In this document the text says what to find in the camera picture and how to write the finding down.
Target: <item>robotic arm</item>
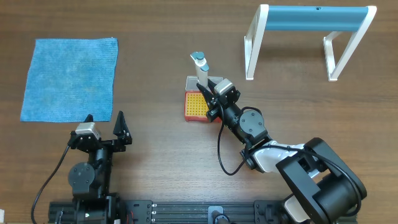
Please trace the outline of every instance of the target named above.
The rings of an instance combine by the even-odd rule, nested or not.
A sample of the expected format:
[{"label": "robotic arm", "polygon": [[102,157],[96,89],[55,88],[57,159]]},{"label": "robotic arm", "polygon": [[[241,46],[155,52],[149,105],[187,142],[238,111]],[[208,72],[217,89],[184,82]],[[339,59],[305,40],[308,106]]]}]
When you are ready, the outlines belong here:
[{"label": "robotic arm", "polygon": [[[359,211],[367,194],[365,186],[324,140],[313,138],[294,146],[280,144],[268,135],[258,109],[240,109],[236,105],[240,92],[228,79],[217,85],[209,80],[208,86],[210,91],[197,84],[209,107],[209,121],[221,118],[223,126],[245,144],[241,155],[251,169],[279,172],[292,190],[293,194],[283,202],[287,214],[284,222],[311,219],[317,224],[333,223]],[[314,183],[312,178],[326,170],[330,174]],[[355,211],[348,213],[355,205]]]}]

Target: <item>white frame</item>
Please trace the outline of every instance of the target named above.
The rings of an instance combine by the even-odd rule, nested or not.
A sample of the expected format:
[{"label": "white frame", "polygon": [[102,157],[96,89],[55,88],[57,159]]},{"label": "white frame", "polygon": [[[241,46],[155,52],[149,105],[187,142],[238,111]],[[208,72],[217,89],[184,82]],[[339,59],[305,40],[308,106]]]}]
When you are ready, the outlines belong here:
[{"label": "white frame", "polygon": [[[326,60],[326,68],[328,73],[329,81],[337,81],[341,71],[344,66],[347,64],[349,58],[352,56],[355,48],[358,46],[361,41],[363,35],[366,33],[369,28],[374,15],[376,14],[377,7],[376,6],[367,6],[368,14],[365,19],[362,21],[358,31],[353,32],[347,47],[344,50],[343,55],[338,61],[337,65],[335,64],[335,56],[333,54],[333,46],[332,40],[339,36],[341,32],[333,31],[329,35],[323,38],[323,46],[325,49],[325,60]],[[257,59],[259,56],[262,37],[266,30],[267,17],[268,17],[269,5],[261,4],[254,18],[250,24],[249,30],[244,37],[244,61],[245,61],[245,72],[246,72],[246,80],[254,79],[254,70],[256,68]]]}]

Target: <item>yellow grid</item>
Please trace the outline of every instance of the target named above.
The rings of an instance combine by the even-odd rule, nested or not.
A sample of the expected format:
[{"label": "yellow grid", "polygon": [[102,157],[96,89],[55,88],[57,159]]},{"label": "yellow grid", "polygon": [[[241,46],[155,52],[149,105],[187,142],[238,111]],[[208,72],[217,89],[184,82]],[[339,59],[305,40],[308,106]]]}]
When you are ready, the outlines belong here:
[{"label": "yellow grid", "polygon": [[209,108],[203,95],[201,93],[187,93],[185,97],[185,115],[203,116],[206,118],[206,112]]}]

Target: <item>wooden surface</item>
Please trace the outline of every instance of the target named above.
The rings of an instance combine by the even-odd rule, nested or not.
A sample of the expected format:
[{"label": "wooden surface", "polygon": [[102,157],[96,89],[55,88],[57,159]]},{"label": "wooden surface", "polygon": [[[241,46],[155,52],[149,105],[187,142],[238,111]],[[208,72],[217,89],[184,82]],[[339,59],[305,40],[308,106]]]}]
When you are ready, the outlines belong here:
[{"label": "wooden surface", "polygon": [[[323,32],[266,32],[249,82],[243,37],[260,3],[375,4],[378,10],[337,82],[326,76]],[[19,121],[35,39],[117,37],[113,116],[98,127],[112,138],[124,111],[133,144],[114,156],[111,180],[124,198],[251,202],[290,194],[277,174],[244,167],[225,175],[216,158],[220,124],[185,122],[185,79],[195,75],[189,54],[201,50],[210,75],[230,79],[242,93],[238,106],[262,110],[274,139],[298,144],[321,137],[351,167],[368,190],[360,223],[397,223],[397,8],[395,0],[0,1],[0,208],[6,221],[30,222],[36,193],[77,126]],[[337,57],[348,38],[335,40]],[[225,131],[221,147],[226,168],[234,169],[242,145]],[[67,154],[39,200],[38,222],[47,221],[50,201],[72,198],[68,171],[86,160],[80,151]]]}]

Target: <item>blue cloth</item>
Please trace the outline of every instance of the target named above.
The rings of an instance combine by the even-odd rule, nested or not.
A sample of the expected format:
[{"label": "blue cloth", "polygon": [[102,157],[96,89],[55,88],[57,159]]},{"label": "blue cloth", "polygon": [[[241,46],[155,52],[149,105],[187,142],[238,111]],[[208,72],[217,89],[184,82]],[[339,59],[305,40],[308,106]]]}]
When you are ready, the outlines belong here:
[{"label": "blue cloth", "polygon": [[21,121],[109,121],[117,58],[116,38],[36,40]]}]

